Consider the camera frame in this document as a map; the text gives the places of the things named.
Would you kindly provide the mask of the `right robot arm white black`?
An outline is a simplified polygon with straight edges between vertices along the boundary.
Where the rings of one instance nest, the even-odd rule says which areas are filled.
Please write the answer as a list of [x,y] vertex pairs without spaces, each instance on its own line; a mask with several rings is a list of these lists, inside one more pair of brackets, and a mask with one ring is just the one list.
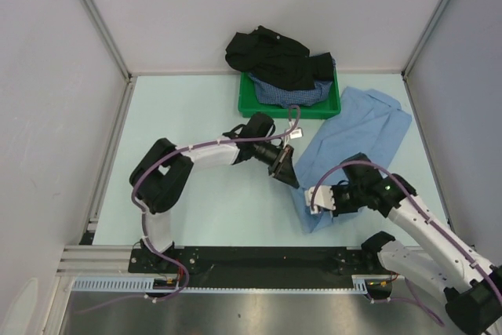
[[384,269],[415,283],[445,307],[465,334],[482,334],[501,318],[501,268],[483,257],[442,224],[407,180],[379,167],[364,154],[340,164],[346,176],[323,190],[323,204],[336,214],[362,207],[411,236],[416,253],[396,237],[379,231],[361,245],[362,265],[371,273]]

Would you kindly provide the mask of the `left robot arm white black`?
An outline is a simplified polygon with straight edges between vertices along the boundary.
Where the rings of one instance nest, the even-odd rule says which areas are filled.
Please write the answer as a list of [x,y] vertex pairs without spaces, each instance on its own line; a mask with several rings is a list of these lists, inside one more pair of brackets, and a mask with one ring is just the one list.
[[174,245],[169,211],[180,199],[189,176],[198,169],[234,166],[254,158],[267,166],[267,174],[291,188],[299,183],[293,169],[294,148],[289,142],[302,137],[300,109],[293,106],[289,128],[275,133],[275,121],[263,112],[251,116],[215,140],[177,147],[166,138],[156,140],[129,177],[132,202],[141,211],[142,242],[146,262],[155,271],[172,266]]

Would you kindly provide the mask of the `light blue long sleeve shirt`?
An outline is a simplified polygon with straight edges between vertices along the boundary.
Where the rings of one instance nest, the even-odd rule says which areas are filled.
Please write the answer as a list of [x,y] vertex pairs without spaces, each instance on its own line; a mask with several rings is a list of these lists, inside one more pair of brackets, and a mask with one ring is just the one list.
[[334,223],[328,213],[310,213],[304,192],[329,169],[359,152],[389,167],[411,122],[412,115],[385,93],[352,87],[343,91],[341,113],[322,123],[294,166],[300,187],[291,192],[303,232],[319,231]]

